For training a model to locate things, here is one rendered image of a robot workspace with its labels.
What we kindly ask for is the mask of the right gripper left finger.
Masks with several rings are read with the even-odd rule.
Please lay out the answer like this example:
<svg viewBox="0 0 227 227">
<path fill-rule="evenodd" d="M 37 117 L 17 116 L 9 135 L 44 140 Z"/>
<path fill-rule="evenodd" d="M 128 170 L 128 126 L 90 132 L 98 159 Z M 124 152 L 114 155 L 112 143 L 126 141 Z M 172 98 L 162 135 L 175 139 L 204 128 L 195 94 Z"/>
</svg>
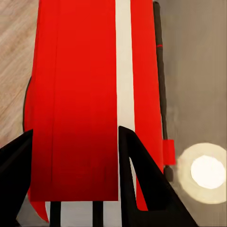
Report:
<svg viewBox="0 0 227 227">
<path fill-rule="evenodd" d="M 31 185 L 33 129 L 0 148 L 0 227 L 12 227 Z"/>
</svg>

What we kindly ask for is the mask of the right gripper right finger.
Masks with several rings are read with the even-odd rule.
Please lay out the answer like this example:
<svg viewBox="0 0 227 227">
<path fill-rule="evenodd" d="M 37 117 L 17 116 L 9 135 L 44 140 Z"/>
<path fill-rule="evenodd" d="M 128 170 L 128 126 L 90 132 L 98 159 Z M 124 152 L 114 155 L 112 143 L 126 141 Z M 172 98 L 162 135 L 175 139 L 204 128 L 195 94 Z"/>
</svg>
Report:
<svg viewBox="0 0 227 227">
<path fill-rule="evenodd" d="M 137 134 L 119 126 L 122 227 L 198 227 Z M 130 158 L 148 211 L 137 208 Z"/>
</svg>

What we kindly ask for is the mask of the radio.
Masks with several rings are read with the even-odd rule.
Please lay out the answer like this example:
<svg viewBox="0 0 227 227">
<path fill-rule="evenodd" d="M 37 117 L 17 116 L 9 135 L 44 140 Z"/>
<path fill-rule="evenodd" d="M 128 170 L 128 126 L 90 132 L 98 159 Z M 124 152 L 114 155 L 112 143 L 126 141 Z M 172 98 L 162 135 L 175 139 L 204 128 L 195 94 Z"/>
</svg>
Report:
<svg viewBox="0 0 227 227">
<path fill-rule="evenodd" d="M 174 180 L 161 31 L 157 1 L 39 0 L 23 133 L 33 129 L 28 199 L 50 227 L 122 227 L 119 126 Z"/>
</svg>

